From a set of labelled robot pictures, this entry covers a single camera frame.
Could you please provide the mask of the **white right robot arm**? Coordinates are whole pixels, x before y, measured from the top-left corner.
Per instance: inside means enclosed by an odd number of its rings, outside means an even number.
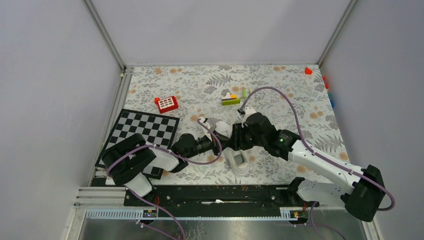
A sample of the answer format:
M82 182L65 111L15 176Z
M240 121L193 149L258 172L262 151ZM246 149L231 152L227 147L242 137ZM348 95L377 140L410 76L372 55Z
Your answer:
M331 181L335 191L341 191L339 200L353 217L364 222L374 219L386 196L377 167L363 168L333 158L298 134L277 130L266 116L252 108L238 109L238 113L242 121L232 126L229 148L237 151L261 147L273 157L307 167Z

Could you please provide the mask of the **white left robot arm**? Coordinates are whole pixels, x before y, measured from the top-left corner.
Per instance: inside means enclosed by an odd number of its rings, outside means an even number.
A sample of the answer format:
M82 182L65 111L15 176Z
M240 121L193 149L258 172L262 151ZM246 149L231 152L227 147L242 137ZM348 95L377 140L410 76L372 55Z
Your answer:
M146 168L155 167L165 171L178 172L187 165L187 159L207 151L219 155L230 139L219 133L194 138L190 133L180 136L171 149L164 149L147 142L140 133L124 139L107 148L100 159L107 168L106 174L116 186L125 186L136 194L136 199L144 206L152 204L155 192Z

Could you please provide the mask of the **white sneaker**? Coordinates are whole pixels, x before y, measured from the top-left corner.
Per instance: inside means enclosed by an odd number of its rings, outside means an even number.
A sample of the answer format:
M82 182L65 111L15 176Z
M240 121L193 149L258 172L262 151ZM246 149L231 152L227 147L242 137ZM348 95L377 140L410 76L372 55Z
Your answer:
M215 131L220 136L230 139L232 136L232 126L224 121L215 123ZM233 150L230 147L222 148L224 157L228 160L231 170L238 177L245 176L251 167L251 163L243 150Z

